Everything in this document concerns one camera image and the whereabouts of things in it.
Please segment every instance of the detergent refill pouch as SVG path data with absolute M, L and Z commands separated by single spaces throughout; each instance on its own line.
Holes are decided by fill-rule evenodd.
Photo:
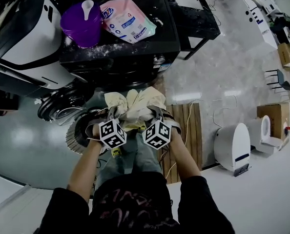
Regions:
M 153 24 L 132 0 L 111 0 L 100 6 L 103 28 L 129 43 L 155 34 Z

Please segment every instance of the purple container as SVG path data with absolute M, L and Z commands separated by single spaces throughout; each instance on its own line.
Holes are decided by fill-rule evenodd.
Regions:
M 100 6 L 86 0 L 72 5 L 62 15 L 61 28 L 79 47 L 89 48 L 99 42 L 102 22 Z

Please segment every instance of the cardboard box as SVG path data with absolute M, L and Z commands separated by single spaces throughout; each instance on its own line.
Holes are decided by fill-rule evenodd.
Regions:
M 277 51 L 280 56 L 283 68 L 286 71 L 290 71 L 290 44 L 280 44 Z
M 271 121 L 271 137 L 286 139 L 285 127 L 290 126 L 289 103 L 268 104 L 257 107 L 257 116 L 269 116 Z

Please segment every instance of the towel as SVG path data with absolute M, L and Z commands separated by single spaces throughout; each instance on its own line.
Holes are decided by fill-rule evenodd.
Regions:
M 108 107 L 117 107 L 115 118 L 124 121 L 123 129 L 128 132 L 144 125 L 154 117 L 153 112 L 147 106 L 157 106 L 166 109 L 165 96 L 153 87 L 146 88 L 139 93 L 132 89 L 126 98 L 117 92 L 105 94 Z

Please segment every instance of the black sleeve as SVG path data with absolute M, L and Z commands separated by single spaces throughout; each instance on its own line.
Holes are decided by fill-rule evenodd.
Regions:
M 207 181 L 202 176 L 190 177 L 182 182 L 178 217 L 181 226 L 189 230 L 235 233 L 232 224 L 213 201 Z
M 38 234 L 84 233 L 89 207 L 77 193 L 56 188 L 42 219 Z

